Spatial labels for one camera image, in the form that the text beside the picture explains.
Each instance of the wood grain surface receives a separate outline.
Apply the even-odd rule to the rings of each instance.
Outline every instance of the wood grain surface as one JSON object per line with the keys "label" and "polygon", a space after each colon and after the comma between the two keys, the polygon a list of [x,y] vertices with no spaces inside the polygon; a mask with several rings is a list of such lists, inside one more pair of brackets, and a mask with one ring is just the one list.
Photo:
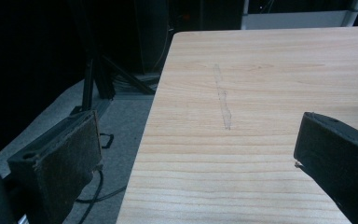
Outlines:
{"label": "wood grain surface", "polygon": [[175,35],[117,223],[349,223],[295,167],[305,111],[358,129],[358,27]]}

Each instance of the dark background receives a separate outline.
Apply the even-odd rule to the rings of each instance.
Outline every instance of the dark background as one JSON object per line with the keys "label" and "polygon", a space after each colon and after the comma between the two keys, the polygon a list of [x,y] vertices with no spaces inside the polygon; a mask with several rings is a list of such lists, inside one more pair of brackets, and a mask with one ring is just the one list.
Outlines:
{"label": "dark background", "polygon": [[[267,2],[251,1],[249,12]],[[346,9],[349,2],[276,0],[270,12]],[[240,29],[242,10],[241,0],[94,0],[89,8],[103,52],[138,74],[161,71],[173,34]],[[84,77],[85,62],[66,1],[0,1],[0,150]]]}

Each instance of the gray carpet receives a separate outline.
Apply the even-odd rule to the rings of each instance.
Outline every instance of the gray carpet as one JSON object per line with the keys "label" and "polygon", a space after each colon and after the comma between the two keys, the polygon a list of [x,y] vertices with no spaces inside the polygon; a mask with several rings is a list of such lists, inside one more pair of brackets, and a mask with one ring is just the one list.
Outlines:
{"label": "gray carpet", "polygon": [[[102,151],[104,183],[100,196],[127,185],[153,102],[153,96],[142,95],[132,87],[117,84],[116,89],[117,95],[101,116],[99,123],[101,133],[112,133],[115,136],[112,146]],[[66,118],[76,105],[81,105],[82,91],[83,82],[65,91],[0,152],[2,176],[9,173],[6,160],[11,155]],[[96,93],[97,91],[94,91],[95,102],[98,98]],[[102,145],[105,145],[107,140],[108,137],[102,136]],[[95,173],[91,183],[83,189],[80,198],[92,198],[98,183],[99,176]],[[113,198],[96,203],[84,223],[116,223],[123,196],[124,191]],[[86,204],[75,203],[64,223],[78,223],[86,209]]]}

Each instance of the wooden table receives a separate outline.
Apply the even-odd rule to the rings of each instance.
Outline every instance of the wooden table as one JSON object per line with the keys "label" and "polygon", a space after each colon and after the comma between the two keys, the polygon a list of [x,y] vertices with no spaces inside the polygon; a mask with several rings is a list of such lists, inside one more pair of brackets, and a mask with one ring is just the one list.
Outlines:
{"label": "wooden table", "polygon": [[117,223],[349,223],[295,167],[305,111],[358,129],[358,27],[175,35]]}

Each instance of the scratch mark on table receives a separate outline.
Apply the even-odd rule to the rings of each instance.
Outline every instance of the scratch mark on table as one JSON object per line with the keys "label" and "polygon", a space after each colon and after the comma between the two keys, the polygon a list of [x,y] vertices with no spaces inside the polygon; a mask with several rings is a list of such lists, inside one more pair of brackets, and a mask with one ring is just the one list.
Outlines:
{"label": "scratch mark on table", "polygon": [[225,122],[225,128],[231,130],[231,112],[227,106],[227,91],[221,87],[222,72],[220,71],[219,64],[213,66],[214,81],[216,82],[217,94],[219,96],[220,108],[222,110],[223,122]]}

